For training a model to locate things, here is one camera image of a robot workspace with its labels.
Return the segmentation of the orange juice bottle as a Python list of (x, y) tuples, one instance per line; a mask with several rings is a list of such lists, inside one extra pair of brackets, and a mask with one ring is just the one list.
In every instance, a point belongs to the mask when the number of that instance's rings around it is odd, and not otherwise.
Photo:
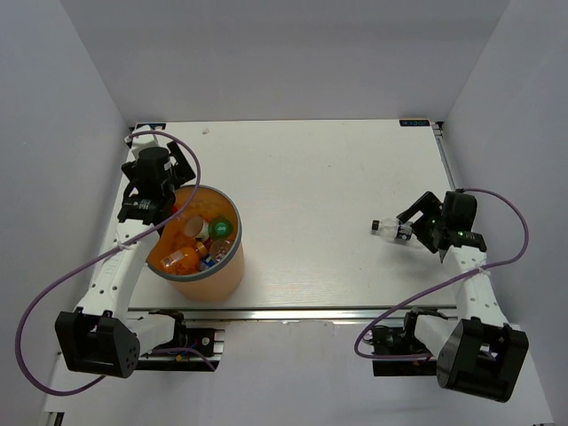
[(188, 242), (188, 239), (183, 234), (176, 234), (173, 237), (170, 247), (172, 249), (183, 248)]
[(173, 275), (190, 275), (200, 270), (201, 260), (208, 254), (206, 246), (197, 241), (170, 253), (161, 260), (162, 269)]

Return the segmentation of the green plastic bottle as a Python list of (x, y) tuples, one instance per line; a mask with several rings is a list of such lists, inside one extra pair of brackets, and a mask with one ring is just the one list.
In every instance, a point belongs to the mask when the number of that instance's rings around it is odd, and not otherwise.
[(209, 222), (209, 237), (213, 240), (228, 238), (233, 232), (233, 223), (226, 217), (218, 216)]

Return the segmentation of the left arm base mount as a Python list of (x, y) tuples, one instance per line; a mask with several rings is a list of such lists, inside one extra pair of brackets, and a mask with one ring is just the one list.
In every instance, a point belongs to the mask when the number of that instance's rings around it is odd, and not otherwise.
[(150, 311), (133, 327), (141, 338), (138, 371), (214, 372), (220, 364), (223, 329), (200, 325), (172, 310)]

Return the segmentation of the clear bottle red cap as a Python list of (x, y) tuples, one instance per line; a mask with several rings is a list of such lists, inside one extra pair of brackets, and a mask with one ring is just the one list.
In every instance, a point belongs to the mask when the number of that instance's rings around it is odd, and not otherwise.
[(188, 219), (184, 228), (184, 235), (195, 241), (205, 242), (209, 240), (209, 222), (201, 216)]

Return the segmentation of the clear bottle black cap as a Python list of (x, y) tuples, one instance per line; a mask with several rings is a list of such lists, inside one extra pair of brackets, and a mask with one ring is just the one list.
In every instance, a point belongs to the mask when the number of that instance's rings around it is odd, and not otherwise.
[(410, 241), (413, 235), (412, 223), (402, 223), (397, 218), (374, 220), (371, 232), (388, 241)]

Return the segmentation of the clear bottle blue label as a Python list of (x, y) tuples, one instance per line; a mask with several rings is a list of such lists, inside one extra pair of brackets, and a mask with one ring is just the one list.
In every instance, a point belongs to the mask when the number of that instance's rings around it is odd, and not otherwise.
[(228, 255), (232, 247), (233, 240), (213, 241), (209, 248), (209, 255), (216, 263), (218, 263)]

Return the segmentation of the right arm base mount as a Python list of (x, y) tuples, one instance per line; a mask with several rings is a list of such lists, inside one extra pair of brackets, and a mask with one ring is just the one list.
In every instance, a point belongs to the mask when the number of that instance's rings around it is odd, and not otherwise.
[(426, 346), (414, 337), (420, 316), (448, 319), (437, 309), (414, 307), (405, 315), (401, 327), (377, 325), (372, 328), (367, 343), (372, 345), (374, 355), (387, 358), (373, 361), (374, 377), (415, 377), (437, 374), (436, 359)]

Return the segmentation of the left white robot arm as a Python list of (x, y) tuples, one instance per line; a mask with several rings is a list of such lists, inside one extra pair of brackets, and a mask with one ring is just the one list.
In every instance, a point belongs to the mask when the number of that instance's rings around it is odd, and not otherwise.
[(122, 173), (129, 183), (114, 227), (114, 252), (74, 311), (59, 314), (55, 331), (69, 370), (128, 378), (140, 356), (158, 346), (177, 354), (187, 344), (187, 332), (169, 314), (149, 313), (134, 322), (127, 317), (140, 273), (172, 215), (176, 191), (195, 174), (175, 142), (139, 149)]

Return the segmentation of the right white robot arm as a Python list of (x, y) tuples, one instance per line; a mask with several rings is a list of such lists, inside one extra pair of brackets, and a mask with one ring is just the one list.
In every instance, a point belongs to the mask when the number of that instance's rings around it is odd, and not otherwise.
[(432, 355), (440, 387), (505, 403), (529, 341), (510, 325), (496, 300), (485, 239), (472, 230), (476, 214), (477, 199), (464, 191), (448, 191), (443, 200), (427, 192), (398, 214), (398, 221), (410, 225), (416, 239), (459, 277), (450, 286), (457, 318), (413, 308), (400, 341), (413, 354), (427, 350)]

